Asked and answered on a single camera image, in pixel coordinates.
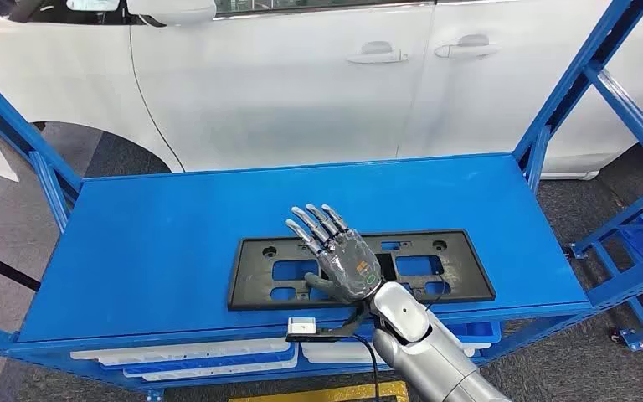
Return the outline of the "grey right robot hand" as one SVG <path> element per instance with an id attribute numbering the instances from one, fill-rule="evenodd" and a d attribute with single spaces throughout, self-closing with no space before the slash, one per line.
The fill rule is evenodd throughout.
<path id="1" fill-rule="evenodd" d="M 306 273 L 306 284 L 344 304 L 370 297 L 383 283 L 381 265 L 363 237 L 349 227 L 331 206 L 307 204 L 291 212 L 303 223 L 287 219 L 285 225 L 298 235 L 327 277 Z"/>

